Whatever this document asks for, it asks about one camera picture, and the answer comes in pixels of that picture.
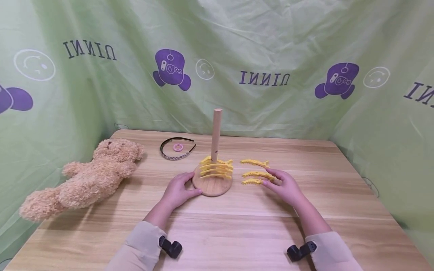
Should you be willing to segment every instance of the purple cartoon logo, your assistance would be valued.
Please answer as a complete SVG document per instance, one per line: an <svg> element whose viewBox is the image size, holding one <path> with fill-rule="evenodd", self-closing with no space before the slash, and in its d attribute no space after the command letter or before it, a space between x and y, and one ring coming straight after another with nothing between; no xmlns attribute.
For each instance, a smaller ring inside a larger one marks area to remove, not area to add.
<svg viewBox="0 0 434 271"><path fill-rule="evenodd" d="M184 74L184 56L172 49L161 49L155 54L155 62L158 71L154 71L155 82L160 86L166 83L177 85L183 91L187 91L191 86L191 79Z"/></svg>
<svg viewBox="0 0 434 271"><path fill-rule="evenodd" d="M27 111L32 107L32 96L24 89L3 88L0 85L0 114L8 109Z"/></svg>
<svg viewBox="0 0 434 271"><path fill-rule="evenodd" d="M322 99L327 95L341 95L347 99L354 91L352 85L358 74L359 67L353 63L339 63L333 65L327 72L327 81L315 88L315 96Z"/></svg>

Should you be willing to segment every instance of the sleeve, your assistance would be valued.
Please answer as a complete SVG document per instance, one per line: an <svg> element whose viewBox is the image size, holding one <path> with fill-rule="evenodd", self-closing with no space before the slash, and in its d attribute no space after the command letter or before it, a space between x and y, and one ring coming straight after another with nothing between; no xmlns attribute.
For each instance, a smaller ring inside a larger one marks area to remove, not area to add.
<svg viewBox="0 0 434 271"><path fill-rule="evenodd" d="M317 271L363 271L337 232L307 236L309 241L317 246L311 253Z"/></svg>
<svg viewBox="0 0 434 271"><path fill-rule="evenodd" d="M142 221L136 225L125 243L108 263L105 271L152 271L158 262L161 236L167 234L159 227Z"/></svg>

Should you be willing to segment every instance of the teddy bear's head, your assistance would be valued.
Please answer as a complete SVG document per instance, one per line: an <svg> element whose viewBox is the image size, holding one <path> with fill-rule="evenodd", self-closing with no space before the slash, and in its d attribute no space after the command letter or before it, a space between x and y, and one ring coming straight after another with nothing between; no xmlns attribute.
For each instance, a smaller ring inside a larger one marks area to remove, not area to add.
<svg viewBox="0 0 434 271"><path fill-rule="evenodd" d="M111 138L102 141L93 152L93 159L111 157L122 163L134 162L142 158L143 145L123 138Z"/></svg>

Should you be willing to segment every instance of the hand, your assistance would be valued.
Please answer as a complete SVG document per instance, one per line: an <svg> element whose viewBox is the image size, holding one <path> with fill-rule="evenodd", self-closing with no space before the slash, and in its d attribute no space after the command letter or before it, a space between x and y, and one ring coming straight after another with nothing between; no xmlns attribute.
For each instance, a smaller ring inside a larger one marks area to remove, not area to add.
<svg viewBox="0 0 434 271"><path fill-rule="evenodd" d="M202 194L200 189L187 190L185 183L193 178L194 172L176 175L167 185L166 191L160 202L167 204L172 210L181 206L188 199Z"/></svg>
<svg viewBox="0 0 434 271"><path fill-rule="evenodd" d="M263 185L266 188L275 192L284 202L292 207L296 207L299 202L302 202L304 195L291 175L282 170L274 170L271 168L266 168L265 170L282 181L280 186L270 181L264 181Z"/></svg>

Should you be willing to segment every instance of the wooden base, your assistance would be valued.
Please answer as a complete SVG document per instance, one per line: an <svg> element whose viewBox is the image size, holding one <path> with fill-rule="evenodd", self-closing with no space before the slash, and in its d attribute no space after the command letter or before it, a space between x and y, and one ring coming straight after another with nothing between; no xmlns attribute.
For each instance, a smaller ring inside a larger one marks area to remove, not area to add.
<svg viewBox="0 0 434 271"><path fill-rule="evenodd" d="M221 196L232 186L232 180L222 177L201 178L201 165L194 170L194 177L191 180L195 188L202 189L202 195L208 197Z"/></svg>

